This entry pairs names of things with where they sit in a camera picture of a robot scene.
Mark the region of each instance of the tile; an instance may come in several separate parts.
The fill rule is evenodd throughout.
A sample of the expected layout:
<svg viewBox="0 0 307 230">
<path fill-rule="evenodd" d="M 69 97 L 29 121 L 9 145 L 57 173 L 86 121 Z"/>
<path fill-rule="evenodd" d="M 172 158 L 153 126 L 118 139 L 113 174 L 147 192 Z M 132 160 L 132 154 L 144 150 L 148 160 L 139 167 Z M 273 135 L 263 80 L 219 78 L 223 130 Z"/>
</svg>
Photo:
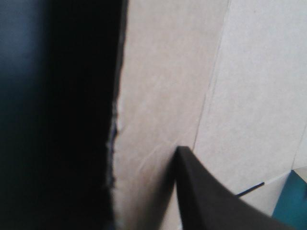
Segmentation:
<svg viewBox="0 0 307 230">
<path fill-rule="evenodd" d="M 231 1 L 194 152 L 234 193 L 292 168 L 307 120 L 306 11 Z"/>
</svg>

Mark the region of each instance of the black plastic piece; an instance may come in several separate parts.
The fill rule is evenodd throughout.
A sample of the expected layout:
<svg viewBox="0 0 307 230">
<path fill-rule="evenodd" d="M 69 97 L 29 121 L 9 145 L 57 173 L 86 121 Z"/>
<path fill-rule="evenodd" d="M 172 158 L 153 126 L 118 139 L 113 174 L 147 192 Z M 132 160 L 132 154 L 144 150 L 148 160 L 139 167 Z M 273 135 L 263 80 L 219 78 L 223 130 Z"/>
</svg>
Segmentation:
<svg viewBox="0 0 307 230">
<path fill-rule="evenodd" d="M 290 230 L 223 187 L 189 147 L 175 153 L 177 196 L 184 230 Z"/>
</svg>

